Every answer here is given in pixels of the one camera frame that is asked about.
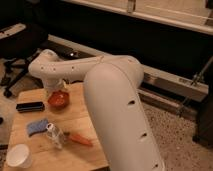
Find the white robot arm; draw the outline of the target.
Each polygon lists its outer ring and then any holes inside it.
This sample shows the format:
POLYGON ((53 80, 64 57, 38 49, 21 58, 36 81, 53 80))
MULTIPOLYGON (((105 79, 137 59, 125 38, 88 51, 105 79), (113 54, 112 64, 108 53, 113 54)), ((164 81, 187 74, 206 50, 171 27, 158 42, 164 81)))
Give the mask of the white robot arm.
POLYGON ((111 171, 166 171, 138 94, 142 64, 128 55, 59 59, 43 50, 29 65, 51 93, 81 81, 84 100, 111 171))

